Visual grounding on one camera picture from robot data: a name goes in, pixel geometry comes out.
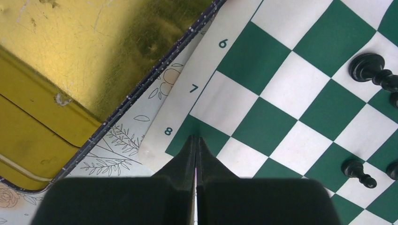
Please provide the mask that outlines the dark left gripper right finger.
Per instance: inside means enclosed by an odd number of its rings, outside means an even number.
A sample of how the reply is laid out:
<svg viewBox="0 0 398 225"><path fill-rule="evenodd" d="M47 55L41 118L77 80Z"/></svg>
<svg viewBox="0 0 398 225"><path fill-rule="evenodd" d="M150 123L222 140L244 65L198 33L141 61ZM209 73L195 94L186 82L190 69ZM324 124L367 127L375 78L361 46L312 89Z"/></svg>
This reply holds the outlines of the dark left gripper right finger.
<svg viewBox="0 0 398 225"><path fill-rule="evenodd" d="M236 176L196 138L200 225L338 225L321 183L309 179Z"/></svg>

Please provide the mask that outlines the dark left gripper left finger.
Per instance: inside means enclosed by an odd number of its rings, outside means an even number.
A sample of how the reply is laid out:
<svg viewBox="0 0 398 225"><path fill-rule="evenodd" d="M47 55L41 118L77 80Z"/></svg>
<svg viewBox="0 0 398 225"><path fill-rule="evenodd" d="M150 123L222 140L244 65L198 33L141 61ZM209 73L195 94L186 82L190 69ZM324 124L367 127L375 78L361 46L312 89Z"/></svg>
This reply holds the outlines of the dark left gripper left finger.
<svg viewBox="0 0 398 225"><path fill-rule="evenodd" d="M72 177L45 194L34 225L191 225L196 137L150 177Z"/></svg>

